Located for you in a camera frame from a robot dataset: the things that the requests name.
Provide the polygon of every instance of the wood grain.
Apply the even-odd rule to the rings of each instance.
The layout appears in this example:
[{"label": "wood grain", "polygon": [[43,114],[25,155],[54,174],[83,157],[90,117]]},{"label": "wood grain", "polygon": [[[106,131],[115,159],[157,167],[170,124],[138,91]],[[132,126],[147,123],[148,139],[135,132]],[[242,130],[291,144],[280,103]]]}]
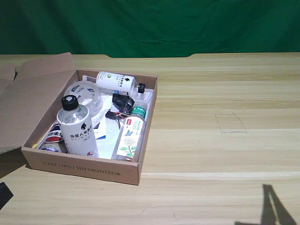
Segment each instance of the wood grain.
[{"label": "wood grain", "polygon": [[[0,66],[39,57],[2,55]],[[78,68],[158,76],[141,183],[22,166],[1,179],[15,196],[0,211],[0,224],[261,224],[272,218],[263,214],[263,184],[300,224],[298,52],[74,60]]]}]

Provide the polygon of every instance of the cardboard box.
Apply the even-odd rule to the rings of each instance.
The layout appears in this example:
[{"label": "cardboard box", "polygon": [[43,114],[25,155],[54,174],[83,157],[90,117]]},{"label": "cardboard box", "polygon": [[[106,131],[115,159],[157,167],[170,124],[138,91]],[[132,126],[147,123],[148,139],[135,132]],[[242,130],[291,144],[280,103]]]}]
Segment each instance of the cardboard box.
[{"label": "cardboard box", "polygon": [[32,169],[138,185],[157,95],[156,76],[125,74],[154,89],[142,148],[133,162],[31,148],[56,119],[66,88],[83,75],[97,74],[96,70],[76,69],[70,53],[25,62],[15,81],[1,94],[0,153],[21,146]]},{"label": "cardboard box", "polygon": [[[2,110],[2,93],[13,83],[15,79],[15,65],[13,64],[6,64],[4,67],[0,68],[0,110]],[[0,123],[2,124],[2,115],[0,112]],[[5,132],[4,127],[0,126],[0,132]],[[16,149],[14,147],[9,147],[5,145],[0,145],[0,154],[10,151],[12,149]]]}]

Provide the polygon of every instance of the bottle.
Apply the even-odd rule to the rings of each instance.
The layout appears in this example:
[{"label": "bottle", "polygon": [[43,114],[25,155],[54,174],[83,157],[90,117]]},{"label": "bottle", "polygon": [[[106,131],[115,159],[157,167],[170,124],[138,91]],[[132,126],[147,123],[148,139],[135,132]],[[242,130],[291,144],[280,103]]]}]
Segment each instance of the bottle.
[{"label": "bottle", "polygon": [[61,103],[63,108],[57,114],[57,121],[68,153],[98,157],[89,109],[79,104],[74,95],[63,97]]},{"label": "bottle", "polygon": [[114,74],[108,72],[99,72],[96,80],[99,88],[105,89],[113,94],[127,95],[132,97],[138,91],[140,84],[137,83],[133,76]]},{"label": "bottle", "polygon": [[144,101],[143,88],[139,88],[134,94],[135,104],[131,115],[125,119],[115,145],[112,159],[133,161],[134,155],[139,154],[142,146],[142,135],[145,129],[145,116],[147,103]]}]

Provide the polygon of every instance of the clear plastic container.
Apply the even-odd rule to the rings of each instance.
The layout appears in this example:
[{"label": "clear plastic container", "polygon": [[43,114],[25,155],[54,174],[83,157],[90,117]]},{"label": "clear plastic container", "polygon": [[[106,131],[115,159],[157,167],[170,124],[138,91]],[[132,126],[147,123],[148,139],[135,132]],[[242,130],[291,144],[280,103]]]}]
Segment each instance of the clear plastic container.
[{"label": "clear plastic container", "polygon": [[75,95],[79,104],[85,105],[94,117],[102,108],[99,88],[90,81],[79,81],[70,85],[65,91],[66,95]]}]

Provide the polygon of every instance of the green backdrop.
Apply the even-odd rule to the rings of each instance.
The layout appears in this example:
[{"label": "green backdrop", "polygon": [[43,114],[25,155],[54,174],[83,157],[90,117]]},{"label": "green backdrop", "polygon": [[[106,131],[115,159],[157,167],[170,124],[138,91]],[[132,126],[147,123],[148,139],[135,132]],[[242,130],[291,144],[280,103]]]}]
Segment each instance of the green backdrop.
[{"label": "green backdrop", "polygon": [[299,52],[299,0],[1,0],[0,54]]}]

